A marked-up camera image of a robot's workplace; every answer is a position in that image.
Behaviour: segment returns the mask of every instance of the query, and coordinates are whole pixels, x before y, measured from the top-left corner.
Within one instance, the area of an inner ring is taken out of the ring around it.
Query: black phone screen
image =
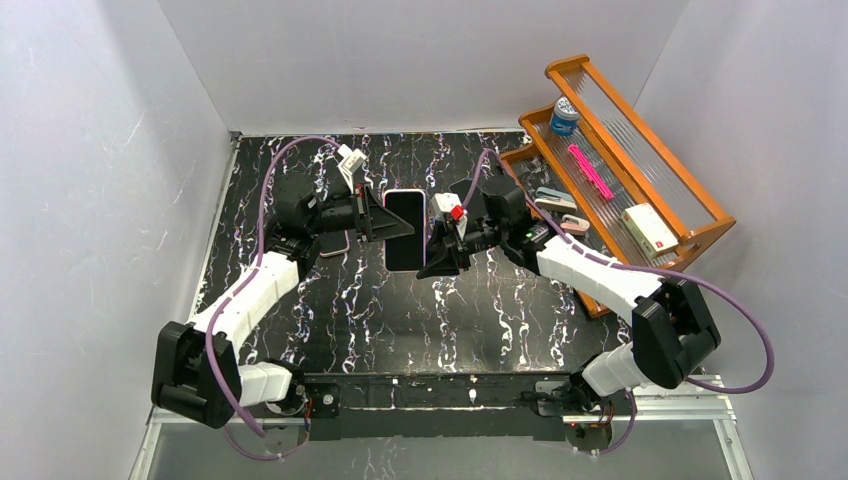
[[[347,239],[347,231],[329,232],[318,235],[318,241],[321,244],[321,256],[332,257],[333,255],[341,255],[350,249],[350,243]]]
[[[415,228],[415,233],[384,242],[386,270],[410,272],[424,268],[424,221],[427,202],[423,190],[386,192],[383,205]]]

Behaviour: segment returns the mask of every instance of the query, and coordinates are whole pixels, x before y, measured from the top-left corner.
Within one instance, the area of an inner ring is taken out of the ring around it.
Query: marble tabletop
[[[520,132],[333,138],[368,155],[365,170],[378,195],[420,188],[428,198],[468,177],[483,148],[506,152],[528,141]],[[256,254],[259,186],[271,156],[288,140],[239,141],[197,311],[232,285]],[[334,162],[331,147],[307,142],[288,152],[274,178],[306,173],[320,191],[338,181]],[[516,172],[530,190],[564,190],[544,161],[530,160]],[[485,167],[485,176],[494,174]],[[588,242],[601,246],[594,235]],[[568,285],[514,266],[497,249],[477,254],[460,276],[417,281],[414,273],[386,271],[382,244],[352,241],[346,254],[319,258],[306,281],[249,335],[241,353],[246,363],[282,358],[307,372],[571,371],[626,341],[629,330],[621,319],[588,318]]]

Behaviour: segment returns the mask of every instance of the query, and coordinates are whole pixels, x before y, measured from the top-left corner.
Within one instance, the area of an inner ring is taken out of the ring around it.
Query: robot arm
[[[155,405],[213,428],[232,417],[233,407],[212,374],[204,342],[216,312],[213,354],[239,405],[292,396],[291,365],[267,361],[238,366],[238,349],[268,310],[312,269],[320,250],[317,235],[353,229],[364,241],[382,241],[414,232],[380,204],[370,186],[354,183],[353,174],[365,159],[362,152],[343,146],[340,153],[342,189],[321,200],[308,177],[289,175],[279,182],[267,215],[261,264],[257,257],[233,286],[188,323],[169,322],[160,331],[151,393]]]
[[[612,268],[620,262],[585,245],[579,253],[530,215],[524,193],[511,177],[486,180],[482,195],[487,215],[473,224],[459,197],[436,195],[429,262],[417,278],[456,275],[468,269],[470,255],[499,246],[516,265],[585,292],[623,318],[631,326],[632,341],[595,356],[571,374],[562,399],[571,409],[588,411],[603,397],[649,383],[676,388],[721,343],[697,285]]]

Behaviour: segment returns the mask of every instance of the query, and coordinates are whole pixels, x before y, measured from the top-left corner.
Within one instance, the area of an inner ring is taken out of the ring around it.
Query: small box
[[[645,256],[652,260],[677,247],[677,237],[650,204],[642,203],[628,208],[621,213],[621,221]]]

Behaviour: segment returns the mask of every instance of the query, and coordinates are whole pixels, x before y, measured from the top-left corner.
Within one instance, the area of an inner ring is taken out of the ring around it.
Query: white enclosure wall
[[[2,478],[126,478],[228,133],[156,0],[0,6]]]
[[[226,126],[260,134],[517,126],[580,53],[633,102],[687,2],[160,3]]]
[[[757,478],[845,478],[848,5],[694,1],[636,104],[739,223],[692,270],[761,314],[774,378],[733,399]],[[711,302],[725,383],[763,353]]]

